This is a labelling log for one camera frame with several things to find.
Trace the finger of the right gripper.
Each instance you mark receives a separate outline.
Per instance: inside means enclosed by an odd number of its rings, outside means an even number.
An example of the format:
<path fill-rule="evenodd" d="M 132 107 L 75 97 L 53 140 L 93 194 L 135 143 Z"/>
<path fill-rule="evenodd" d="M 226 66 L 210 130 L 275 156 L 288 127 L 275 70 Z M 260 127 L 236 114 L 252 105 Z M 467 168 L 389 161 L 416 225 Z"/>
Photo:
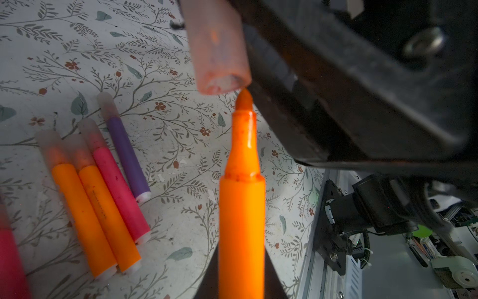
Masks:
<path fill-rule="evenodd" d="M 233 1 L 369 159 L 478 156 L 476 1 Z"/>

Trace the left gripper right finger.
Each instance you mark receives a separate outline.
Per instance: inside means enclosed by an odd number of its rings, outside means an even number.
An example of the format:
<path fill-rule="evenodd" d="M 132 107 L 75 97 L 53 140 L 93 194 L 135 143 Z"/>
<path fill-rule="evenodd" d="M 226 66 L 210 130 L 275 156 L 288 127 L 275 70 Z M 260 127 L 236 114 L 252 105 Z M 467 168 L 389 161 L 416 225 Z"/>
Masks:
<path fill-rule="evenodd" d="M 265 299 L 288 299 L 267 251 L 265 251 Z"/>

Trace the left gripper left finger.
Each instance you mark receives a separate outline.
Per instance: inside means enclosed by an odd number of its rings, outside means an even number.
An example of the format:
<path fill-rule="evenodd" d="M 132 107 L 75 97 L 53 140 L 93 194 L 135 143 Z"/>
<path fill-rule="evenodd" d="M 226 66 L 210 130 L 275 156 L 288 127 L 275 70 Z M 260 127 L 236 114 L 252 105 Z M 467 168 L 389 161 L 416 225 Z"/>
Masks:
<path fill-rule="evenodd" d="M 218 299 L 218 255 L 219 246 L 214 251 L 210 263 L 205 271 L 204 277 L 197 289 L 194 299 Z"/>

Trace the orange marker pen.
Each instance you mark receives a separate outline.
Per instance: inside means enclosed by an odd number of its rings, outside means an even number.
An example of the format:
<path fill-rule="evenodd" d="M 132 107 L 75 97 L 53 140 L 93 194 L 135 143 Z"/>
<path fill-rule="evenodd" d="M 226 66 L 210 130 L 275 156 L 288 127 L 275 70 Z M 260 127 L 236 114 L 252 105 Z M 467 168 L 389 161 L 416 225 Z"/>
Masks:
<path fill-rule="evenodd" d="M 94 279 L 109 279 L 116 274 L 118 263 L 62 138 L 53 130 L 42 130 L 35 134 L 35 139 L 54 183 L 65 199 L 68 215 Z"/>
<path fill-rule="evenodd" d="M 253 97 L 243 89 L 232 114 L 232 148 L 219 188 L 221 299 L 264 297 L 266 181 L 256 134 Z"/>
<path fill-rule="evenodd" d="M 71 135 L 63 141 L 112 248 L 119 269 L 123 274 L 136 272 L 141 268 L 140 253 L 129 234 L 86 141 L 80 134 Z"/>

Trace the pink marker pen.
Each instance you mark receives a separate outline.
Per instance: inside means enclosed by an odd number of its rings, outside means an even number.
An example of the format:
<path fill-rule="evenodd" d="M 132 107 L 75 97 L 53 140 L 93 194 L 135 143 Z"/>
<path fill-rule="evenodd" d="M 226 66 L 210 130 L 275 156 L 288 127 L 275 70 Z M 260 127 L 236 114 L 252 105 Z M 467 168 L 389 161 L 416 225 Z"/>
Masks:
<path fill-rule="evenodd" d="M 21 257 L 4 204 L 1 204 L 1 298 L 31 298 Z"/>
<path fill-rule="evenodd" d="M 84 119 L 78 124 L 78 128 L 92 153 L 131 238 L 137 245 L 147 243 L 151 239 L 151 229 L 98 125 L 91 119 Z"/>

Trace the translucent pink pen cap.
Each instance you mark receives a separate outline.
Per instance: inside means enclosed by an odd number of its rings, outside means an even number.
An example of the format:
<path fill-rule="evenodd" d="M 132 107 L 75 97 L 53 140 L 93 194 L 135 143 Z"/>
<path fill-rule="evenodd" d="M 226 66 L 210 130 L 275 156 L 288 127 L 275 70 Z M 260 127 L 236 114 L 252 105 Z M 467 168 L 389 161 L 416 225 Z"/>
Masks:
<path fill-rule="evenodd" d="M 220 95 L 251 84 L 239 13 L 228 1 L 184 0 L 185 22 L 197 90 Z"/>

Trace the purple marker pen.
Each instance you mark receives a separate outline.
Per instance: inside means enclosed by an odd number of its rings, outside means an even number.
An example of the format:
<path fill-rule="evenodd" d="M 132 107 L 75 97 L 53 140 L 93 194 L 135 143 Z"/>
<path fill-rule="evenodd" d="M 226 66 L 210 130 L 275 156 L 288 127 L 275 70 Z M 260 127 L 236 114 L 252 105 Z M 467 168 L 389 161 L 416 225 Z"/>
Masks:
<path fill-rule="evenodd" d="M 143 173 L 138 157 L 134 152 L 113 96 L 108 92 L 97 95 L 97 102 L 117 151 L 130 189 L 139 204 L 152 198 L 148 181 Z"/>

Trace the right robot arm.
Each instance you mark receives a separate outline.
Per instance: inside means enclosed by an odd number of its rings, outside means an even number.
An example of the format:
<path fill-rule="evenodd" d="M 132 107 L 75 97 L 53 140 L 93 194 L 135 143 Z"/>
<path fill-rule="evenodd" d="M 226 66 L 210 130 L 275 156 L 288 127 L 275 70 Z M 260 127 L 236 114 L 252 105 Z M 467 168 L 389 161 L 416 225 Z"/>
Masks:
<path fill-rule="evenodd" d="M 233 1 L 264 119 L 295 162 L 364 171 L 328 182 L 314 247 L 340 266 L 346 237 L 419 225 L 449 234 L 439 195 L 478 202 L 478 4 Z"/>

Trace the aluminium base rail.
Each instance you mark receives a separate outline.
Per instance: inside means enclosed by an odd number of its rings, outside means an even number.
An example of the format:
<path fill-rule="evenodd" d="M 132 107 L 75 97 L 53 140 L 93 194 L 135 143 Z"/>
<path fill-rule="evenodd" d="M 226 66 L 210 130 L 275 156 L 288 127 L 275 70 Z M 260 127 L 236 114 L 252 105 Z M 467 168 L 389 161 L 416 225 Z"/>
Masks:
<path fill-rule="evenodd" d="M 327 211 L 327 205 L 350 192 L 358 180 L 353 171 L 326 170 L 299 277 L 298 299 L 363 297 L 360 263 L 347 253 L 347 243 Z"/>

